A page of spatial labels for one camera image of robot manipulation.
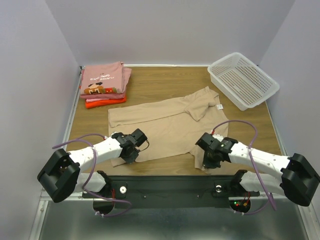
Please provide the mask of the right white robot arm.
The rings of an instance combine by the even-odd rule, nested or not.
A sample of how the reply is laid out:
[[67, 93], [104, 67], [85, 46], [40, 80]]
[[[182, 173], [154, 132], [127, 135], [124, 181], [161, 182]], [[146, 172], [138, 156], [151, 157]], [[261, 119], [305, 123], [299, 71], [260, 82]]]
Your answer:
[[283, 156], [250, 148], [219, 134], [204, 133], [196, 142], [203, 151], [202, 164], [207, 169], [219, 168], [221, 162], [242, 164], [255, 172], [245, 172], [230, 182], [231, 192], [265, 192], [285, 196], [291, 202], [308, 207], [320, 184], [320, 176], [301, 154]]

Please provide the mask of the beige t-shirt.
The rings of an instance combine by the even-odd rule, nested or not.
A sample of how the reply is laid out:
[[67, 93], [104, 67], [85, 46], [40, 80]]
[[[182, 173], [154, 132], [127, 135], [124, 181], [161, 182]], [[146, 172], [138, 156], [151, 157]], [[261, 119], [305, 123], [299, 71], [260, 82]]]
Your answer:
[[204, 151], [196, 142], [227, 120], [219, 94], [209, 87], [190, 95], [108, 110], [108, 132], [130, 134], [140, 129], [150, 145], [136, 162], [190, 153], [194, 166], [204, 169]]

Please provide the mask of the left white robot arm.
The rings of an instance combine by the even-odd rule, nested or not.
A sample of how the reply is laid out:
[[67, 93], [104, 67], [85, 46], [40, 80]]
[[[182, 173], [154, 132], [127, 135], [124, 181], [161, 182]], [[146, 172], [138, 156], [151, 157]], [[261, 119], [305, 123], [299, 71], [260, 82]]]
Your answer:
[[141, 150], [140, 146], [148, 141], [147, 136], [136, 129], [131, 134], [114, 132], [104, 136], [97, 144], [65, 151], [63, 144], [53, 147], [54, 153], [37, 175], [38, 182], [55, 203], [60, 203], [73, 193], [94, 192], [100, 197], [111, 193], [111, 184], [101, 173], [95, 172], [98, 163], [121, 158], [133, 163]]

